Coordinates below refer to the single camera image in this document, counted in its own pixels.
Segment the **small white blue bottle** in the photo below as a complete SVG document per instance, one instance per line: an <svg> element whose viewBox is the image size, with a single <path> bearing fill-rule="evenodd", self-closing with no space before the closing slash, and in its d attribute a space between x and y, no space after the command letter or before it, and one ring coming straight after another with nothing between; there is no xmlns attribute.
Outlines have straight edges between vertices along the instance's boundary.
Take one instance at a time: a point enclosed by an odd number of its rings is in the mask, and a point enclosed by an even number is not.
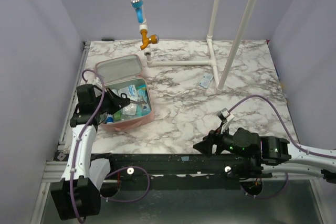
<svg viewBox="0 0 336 224"><path fill-rule="evenodd" d="M112 115L107 115L106 124L112 124L112 123L114 123L113 116Z"/></svg>

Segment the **small blue white sachet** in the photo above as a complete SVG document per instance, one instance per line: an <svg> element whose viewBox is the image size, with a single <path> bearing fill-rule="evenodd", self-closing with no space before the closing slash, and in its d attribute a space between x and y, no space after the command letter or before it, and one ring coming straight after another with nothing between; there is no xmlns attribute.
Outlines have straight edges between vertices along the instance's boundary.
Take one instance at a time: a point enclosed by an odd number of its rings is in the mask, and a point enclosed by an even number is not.
<svg viewBox="0 0 336 224"><path fill-rule="evenodd" d="M202 78L201 78L201 80L200 80L200 82L199 82L199 85L200 85L201 87L207 89L207 88L209 87L210 83L212 82L213 77L214 77L214 76L213 76L211 73L205 73L205 74L202 76Z"/></svg>

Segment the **clear zip bag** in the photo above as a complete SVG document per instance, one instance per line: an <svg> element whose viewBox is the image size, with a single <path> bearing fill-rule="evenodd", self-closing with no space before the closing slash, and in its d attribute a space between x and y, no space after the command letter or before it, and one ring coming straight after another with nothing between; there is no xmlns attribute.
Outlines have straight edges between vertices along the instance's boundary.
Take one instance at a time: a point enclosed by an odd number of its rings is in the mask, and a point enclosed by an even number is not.
<svg viewBox="0 0 336 224"><path fill-rule="evenodd" d="M126 116L137 116L138 106L136 104L131 103L130 105L122 109L122 114Z"/></svg>

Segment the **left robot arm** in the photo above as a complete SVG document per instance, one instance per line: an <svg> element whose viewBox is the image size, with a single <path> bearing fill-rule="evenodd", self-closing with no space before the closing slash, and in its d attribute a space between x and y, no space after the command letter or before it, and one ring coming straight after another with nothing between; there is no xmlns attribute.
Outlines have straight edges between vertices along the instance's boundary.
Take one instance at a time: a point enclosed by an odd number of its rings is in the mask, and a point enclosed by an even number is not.
<svg viewBox="0 0 336 224"><path fill-rule="evenodd" d="M78 102L69 122L71 149L60 181L51 185L51 195L61 220L85 223L87 217L100 212L100 188L104 179L112 179L123 171L106 158L91 161L100 118L122 110L134 100L125 93L117 95L110 88L93 84L78 86L76 93Z"/></svg>

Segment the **blue cotton swab packet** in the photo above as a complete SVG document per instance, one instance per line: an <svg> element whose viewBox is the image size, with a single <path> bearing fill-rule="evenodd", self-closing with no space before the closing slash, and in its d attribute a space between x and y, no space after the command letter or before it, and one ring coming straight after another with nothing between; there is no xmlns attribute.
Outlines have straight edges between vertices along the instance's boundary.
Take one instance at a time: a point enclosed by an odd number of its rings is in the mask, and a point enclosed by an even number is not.
<svg viewBox="0 0 336 224"><path fill-rule="evenodd" d="M148 114L151 113L152 109L150 106L150 102L149 102L149 95L148 95L148 91L146 88L146 85L141 85L141 86L136 86L136 90L138 92L138 98L137 101L140 101L140 104L137 104L137 112L136 115L138 117L141 116L146 116Z"/></svg>

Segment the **white blue gauze packet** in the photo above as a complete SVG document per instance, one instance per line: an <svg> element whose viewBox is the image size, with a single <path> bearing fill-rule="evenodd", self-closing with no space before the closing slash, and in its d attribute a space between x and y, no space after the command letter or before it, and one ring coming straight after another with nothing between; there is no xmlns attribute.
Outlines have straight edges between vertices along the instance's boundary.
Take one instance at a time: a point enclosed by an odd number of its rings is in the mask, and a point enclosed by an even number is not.
<svg viewBox="0 0 336 224"><path fill-rule="evenodd" d="M121 93L125 93L127 96L132 97L135 100L135 97L139 97L138 91L136 90L136 86L134 84L120 88L118 90L118 94L120 95Z"/></svg>

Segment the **small green medicine box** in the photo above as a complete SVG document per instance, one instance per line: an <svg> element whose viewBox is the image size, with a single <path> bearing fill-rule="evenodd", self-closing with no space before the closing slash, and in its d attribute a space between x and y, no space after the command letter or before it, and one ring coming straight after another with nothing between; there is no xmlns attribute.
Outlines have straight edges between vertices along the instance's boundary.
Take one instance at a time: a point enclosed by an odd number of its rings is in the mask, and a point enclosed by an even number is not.
<svg viewBox="0 0 336 224"><path fill-rule="evenodd" d="M119 122L122 119L122 113L121 111L116 112L115 114L112 115L113 121L114 122Z"/></svg>

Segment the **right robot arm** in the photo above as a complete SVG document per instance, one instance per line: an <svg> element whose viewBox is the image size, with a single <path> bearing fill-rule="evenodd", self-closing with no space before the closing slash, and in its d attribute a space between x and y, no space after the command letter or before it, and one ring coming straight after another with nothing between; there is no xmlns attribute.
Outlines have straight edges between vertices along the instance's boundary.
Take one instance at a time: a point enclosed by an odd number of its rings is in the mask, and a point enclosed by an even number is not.
<svg viewBox="0 0 336 224"><path fill-rule="evenodd" d="M335 183L335 151L296 147L285 138L260 136L244 128L233 135L229 129L216 129L203 138L209 142L205 150L216 155L229 151L237 155L237 164L225 172L235 179L259 178L274 172L307 174Z"/></svg>

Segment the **metal scissors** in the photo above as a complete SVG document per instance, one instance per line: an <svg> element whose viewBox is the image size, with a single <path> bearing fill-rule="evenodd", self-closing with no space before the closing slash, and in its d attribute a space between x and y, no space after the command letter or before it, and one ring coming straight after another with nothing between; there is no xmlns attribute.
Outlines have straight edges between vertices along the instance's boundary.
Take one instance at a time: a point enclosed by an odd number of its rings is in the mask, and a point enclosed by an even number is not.
<svg viewBox="0 0 336 224"><path fill-rule="evenodd" d="M132 103L132 104L145 104L146 103L145 100L140 100L138 97L135 97L136 98L136 100L135 100L132 97L127 96L125 93L121 93L120 97L130 101L130 103Z"/></svg>

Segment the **pink medicine kit case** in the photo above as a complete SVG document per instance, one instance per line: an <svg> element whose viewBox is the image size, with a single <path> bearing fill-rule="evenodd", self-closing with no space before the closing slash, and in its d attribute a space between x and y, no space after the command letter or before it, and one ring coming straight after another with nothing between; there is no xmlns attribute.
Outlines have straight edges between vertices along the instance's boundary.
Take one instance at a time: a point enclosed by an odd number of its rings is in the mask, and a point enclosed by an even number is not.
<svg viewBox="0 0 336 224"><path fill-rule="evenodd" d="M127 55L115 59L105 60L97 63L94 70L102 77L105 87L118 94L120 88L134 84L135 86L146 85L151 113L146 116L126 116L122 114L119 122L106 124L106 119L102 123L102 128L108 132L125 132L138 126L148 124L154 120L154 108L149 93L146 80L141 77L143 70L142 63L138 55Z"/></svg>

